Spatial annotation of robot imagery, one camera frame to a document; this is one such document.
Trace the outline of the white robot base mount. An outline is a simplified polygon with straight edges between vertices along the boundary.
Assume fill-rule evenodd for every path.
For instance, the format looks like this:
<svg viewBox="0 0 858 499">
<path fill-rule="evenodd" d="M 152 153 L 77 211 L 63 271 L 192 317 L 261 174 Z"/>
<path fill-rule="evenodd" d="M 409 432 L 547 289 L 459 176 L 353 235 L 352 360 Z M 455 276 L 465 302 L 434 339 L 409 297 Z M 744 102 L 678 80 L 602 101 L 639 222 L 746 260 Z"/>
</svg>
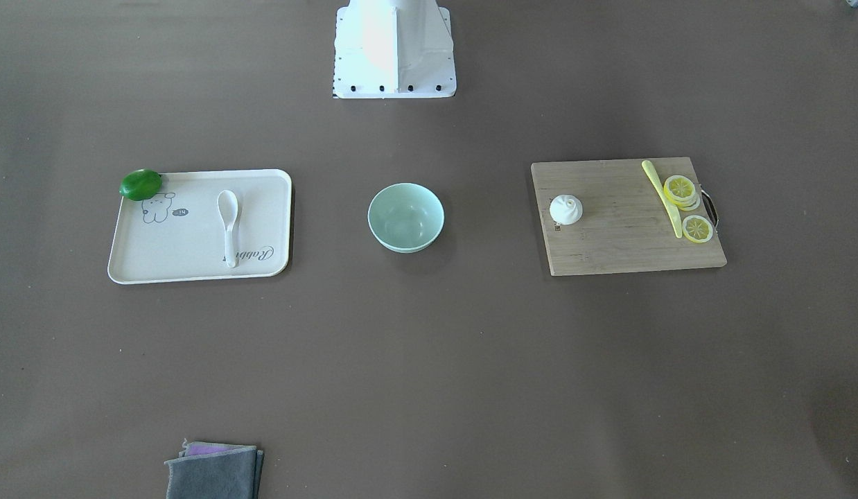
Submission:
<svg viewBox="0 0 858 499">
<path fill-rule="evenodd" d="M 450 98 L 451 15 L 435 1 L 350 1 L 336 12 L 332 96 Z"/>
</svg>

